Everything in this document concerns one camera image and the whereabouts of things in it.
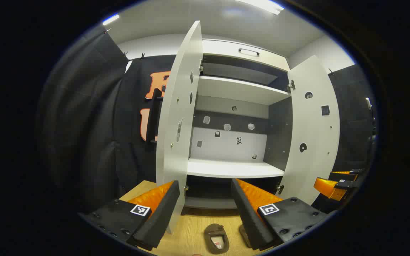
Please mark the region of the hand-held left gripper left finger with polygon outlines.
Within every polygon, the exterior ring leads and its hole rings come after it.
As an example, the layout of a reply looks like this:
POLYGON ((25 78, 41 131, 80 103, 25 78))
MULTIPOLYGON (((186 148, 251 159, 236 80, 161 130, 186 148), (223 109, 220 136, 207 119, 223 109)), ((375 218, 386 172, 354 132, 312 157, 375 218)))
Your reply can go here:
POLYGON ((179 182, 172 180, 131 200, 114 199, 88 214, 78 215, 124 246, 151 251, 163 238, 179 196, 179 182))

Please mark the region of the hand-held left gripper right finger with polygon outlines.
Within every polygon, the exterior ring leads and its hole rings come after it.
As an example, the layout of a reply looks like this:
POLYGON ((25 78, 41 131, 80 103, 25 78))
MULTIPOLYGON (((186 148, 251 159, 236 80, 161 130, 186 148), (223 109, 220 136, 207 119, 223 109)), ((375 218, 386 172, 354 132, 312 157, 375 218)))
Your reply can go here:
POLYGON ((241 179, 231 180, 231 195, 253 250, 285 244, 328 217, 297 197, 280 199, 241 179))

